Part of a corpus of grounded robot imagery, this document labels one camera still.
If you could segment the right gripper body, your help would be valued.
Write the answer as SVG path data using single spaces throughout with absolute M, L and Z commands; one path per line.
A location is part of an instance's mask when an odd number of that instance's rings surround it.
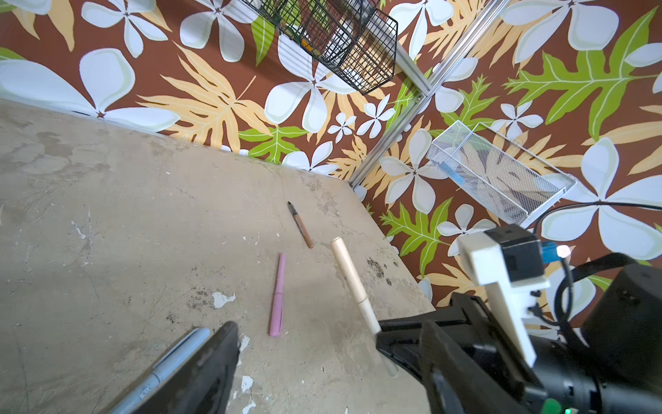
M 571 358 L 563 343 L 536 336 L 529 367 L 485 317 L 459 324 L 427 315 L 418 334 L 418 379 L 434 413 L 568 413 Z

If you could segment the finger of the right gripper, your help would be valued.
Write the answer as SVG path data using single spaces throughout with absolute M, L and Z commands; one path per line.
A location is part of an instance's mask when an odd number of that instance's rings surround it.
M 425 322 L 439 326 L 478 364 L 486 362 L 486 306 L 467 294 L 454 293 L 450 305 L 415 317 L 382 320 L 376 350 L 420 381 L 420 336 Z

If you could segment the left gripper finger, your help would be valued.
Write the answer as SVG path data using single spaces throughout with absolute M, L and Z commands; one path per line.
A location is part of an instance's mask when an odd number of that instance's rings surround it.
M 227 322 L 134 411 L 224 414 L 239 357 L 238 324 Z

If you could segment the beige pen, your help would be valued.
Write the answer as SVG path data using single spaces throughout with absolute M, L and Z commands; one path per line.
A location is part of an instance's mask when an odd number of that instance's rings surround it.
M 372 341 L 374 344 L 377 340 L 377 334 L 381 333 L 381 328 L 379 321 L 375 315 L 372 304 L 365 290 L 359 273 L 353 264 L 351 256 L 349 254 L 347 245 L 344 243 L 341 237 L 334 238 L 330 243 L 331 250 L 334 254 L 334 258 L 341 269 L 341 273 L 348 284 L 349 291 L 353 296 L 355 303 L 360 309 L 360 313 L 365 321 L 368 331 L 370 332 Z

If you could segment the brown pen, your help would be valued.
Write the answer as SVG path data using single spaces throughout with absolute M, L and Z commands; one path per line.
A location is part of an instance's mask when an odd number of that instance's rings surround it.
M 314 242 L 312 238 L 310 237 L 310 234 L 308 233 L 307 229 L 305 228 L 305 225 L 303 223 L 303 220 L 301 219 L 300 215 L 298 214 L 298 211 L 296 210 L 295 206 L 293 203 L 290 201 L 287 202 L 287 207 L 289 211 L 291 212 L 291 215 L 298 226 L 298 230 L 300 231 L 303 239 L 305 240 L 308 248 L 314 248 Z

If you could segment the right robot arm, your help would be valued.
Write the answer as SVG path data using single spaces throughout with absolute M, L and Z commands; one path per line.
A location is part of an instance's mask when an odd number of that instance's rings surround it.
M 384 320 L 381 355 L 424 386 L 434 413 L 658 413 L 661 410 L 661 272 L 610 254 L 573 273 L 616 276 L 579 331 L 533 336 L 527 365 L 481 298 Z

